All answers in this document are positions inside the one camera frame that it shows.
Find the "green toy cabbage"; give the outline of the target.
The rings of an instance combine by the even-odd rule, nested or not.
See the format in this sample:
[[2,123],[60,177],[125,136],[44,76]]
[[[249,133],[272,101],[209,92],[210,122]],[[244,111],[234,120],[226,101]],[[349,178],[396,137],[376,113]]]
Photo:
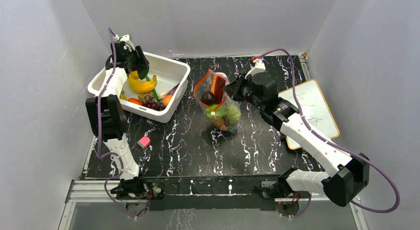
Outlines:
[[240,108],[235,104],[230,104],[227,106],[227,118],[229,120],[229,126],[233,126],[238,123],[241,118]]

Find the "clear orange-zip bag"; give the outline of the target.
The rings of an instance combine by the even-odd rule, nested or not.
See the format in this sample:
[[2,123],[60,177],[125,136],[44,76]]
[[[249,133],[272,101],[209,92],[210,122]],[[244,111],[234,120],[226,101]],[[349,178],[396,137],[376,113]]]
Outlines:
[[224,91],[230,84],[223,72],[208,70],[194,87],[194,97],[201,106],[204,115],[219,130],[236,133],[239,129],[241,111],[239,103],[231,100]]

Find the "green toy starfruit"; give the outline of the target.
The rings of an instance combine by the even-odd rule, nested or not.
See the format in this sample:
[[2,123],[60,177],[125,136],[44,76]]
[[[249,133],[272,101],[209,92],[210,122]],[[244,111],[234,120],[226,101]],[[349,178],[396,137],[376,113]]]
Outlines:
[[228,113],[228,108],[226,105],[212,105],[205,108],[205,115],[208,118],[221,118],[226,116]]

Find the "brown toy kiwi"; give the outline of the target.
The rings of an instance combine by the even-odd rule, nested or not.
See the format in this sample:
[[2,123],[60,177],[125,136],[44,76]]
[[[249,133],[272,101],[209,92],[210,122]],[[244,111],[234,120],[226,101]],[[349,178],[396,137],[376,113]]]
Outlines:
[[227,131],[230,126],[230,121],[228,117],[224,116],[217,120],[212,121],[212,124],[222,131]]

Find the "dark brown toy fruit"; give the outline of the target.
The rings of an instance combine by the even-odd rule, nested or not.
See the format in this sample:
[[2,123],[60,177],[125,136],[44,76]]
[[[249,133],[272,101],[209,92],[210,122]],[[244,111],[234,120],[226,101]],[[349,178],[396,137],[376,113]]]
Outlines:
[[201,97],[200,101],[206,106],[212,106],[216,102],[216,96],[211,91],[204,92]]

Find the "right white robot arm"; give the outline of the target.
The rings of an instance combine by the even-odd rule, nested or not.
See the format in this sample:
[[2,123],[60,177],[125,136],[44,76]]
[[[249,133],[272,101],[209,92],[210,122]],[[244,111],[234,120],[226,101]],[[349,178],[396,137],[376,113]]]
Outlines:
[[299,109],[277,93],[277,84],[266,72],[250,78],[240,74],[224,86],[234,101],[255,106],[263,120],[282,134],[298,142],[323,167],[322,172],[290,168],[269,187],[262,186],[264,198],[292,197],[299,191],[323,194],[334,204],[345,207],[368,184],[369,166],[360,158],[346,154],[319,139],[308,129]]

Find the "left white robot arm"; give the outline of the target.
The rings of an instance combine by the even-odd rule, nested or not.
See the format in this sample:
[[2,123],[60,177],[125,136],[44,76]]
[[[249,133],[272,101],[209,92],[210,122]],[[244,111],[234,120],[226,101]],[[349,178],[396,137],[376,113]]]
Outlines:
[[98,147],[97,156],[102,159],[113,156],[117,164],[120,183],[110,192],[117,199],[145,198],[148,185],[139,174],[127,138],[128,122],[120,103],[120,94],[131,72],[144,79],[149,73],[149,61],[140,46],[134,46],[127,39],[114,38],[110,44],[112,54],[105,62],[105,77],[99,93],[85,101],[93,134],[98,144],[105,144],[109,152],[102,154]]

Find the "yellow toy bananas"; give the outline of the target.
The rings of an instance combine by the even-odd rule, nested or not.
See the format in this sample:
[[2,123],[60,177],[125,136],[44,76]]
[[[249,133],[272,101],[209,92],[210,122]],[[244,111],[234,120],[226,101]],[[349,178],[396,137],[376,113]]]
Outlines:
[[151,81],[139,81],[138,71],[132,71],[128,76],[128,83],[134,93],[146,94],[155,89],[157,77],[156,75],[153,75]]

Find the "orange toy tomato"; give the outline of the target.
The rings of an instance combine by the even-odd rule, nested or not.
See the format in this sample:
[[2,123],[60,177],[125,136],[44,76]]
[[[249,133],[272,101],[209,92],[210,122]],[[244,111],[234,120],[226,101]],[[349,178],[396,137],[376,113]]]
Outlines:
[[134,103],[134,104],[137,104],[139,106],[142,105],[142,103],[138,99],[136,99],[136,98],[129,98],[127,101],[129,101],[131,103]]

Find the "dark red toy grapes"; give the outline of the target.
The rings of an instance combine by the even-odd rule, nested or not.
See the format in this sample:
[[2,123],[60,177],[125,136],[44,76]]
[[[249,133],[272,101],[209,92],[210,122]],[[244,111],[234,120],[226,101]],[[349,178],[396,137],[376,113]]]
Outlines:
[[155,97],[153,92],[139,94],[137,100],[141,106],[155,111],[163,111],[166,108],[163,102]]

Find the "purple toy eggplant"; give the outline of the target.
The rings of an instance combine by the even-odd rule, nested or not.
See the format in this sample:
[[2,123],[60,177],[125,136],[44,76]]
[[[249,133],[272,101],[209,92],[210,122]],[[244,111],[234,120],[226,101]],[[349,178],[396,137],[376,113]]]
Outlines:
[[164,97],[166,97],[167,95],[173,95],[175,93],[175,91],[177,90],[177,88],[179,87],[179,83],[177,85],[175,85],[173,88],[171,88],[169,91],[166,92],[162,92],[159,94],[159,99],[163,99]]

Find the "orange toy peach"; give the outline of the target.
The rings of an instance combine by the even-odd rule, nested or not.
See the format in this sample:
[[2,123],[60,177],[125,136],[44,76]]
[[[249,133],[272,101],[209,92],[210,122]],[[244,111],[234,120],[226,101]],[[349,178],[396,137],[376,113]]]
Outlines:
[[173,97],[172,94],[168,94],[168,95],[164,96],[164,98],[162,99],[163,105],[167,107],[169,105],[172,97]]

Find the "pink eraser block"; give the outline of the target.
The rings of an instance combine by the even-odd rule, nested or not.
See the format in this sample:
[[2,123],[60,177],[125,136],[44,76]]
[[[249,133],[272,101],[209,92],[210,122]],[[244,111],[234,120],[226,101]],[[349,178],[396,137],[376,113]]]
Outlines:
[[150,144],[151,144],[151,140],[150,140],[150,138],[149,138],[149,137],[147,137],[147,136],[143,136],[142,138],[140,138],[140,139],[137,141],[137,144],[138,144],[141,148],[145,149],[145,148],[148,148],[148,147],[150,146]]

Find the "small whiteboard wooden frame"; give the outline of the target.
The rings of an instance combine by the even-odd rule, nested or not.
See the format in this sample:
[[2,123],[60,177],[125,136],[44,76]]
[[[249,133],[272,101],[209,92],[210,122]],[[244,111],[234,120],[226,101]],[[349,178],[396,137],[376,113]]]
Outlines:
[[296,97],[310,125],[330,139],[337,138],[340,130],[327,104],[323,92],[315,79],[295,86]]

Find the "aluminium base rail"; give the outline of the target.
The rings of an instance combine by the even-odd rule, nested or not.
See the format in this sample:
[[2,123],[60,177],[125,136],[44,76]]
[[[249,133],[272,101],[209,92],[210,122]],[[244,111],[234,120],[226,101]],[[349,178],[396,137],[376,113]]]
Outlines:
[[361,209],[337,207],[325,196],[263,199],[251,192],[254,177],[165,178],[165,196],[125,200],[120,210],[102,180],[72,183],[61,230],[366,230]]

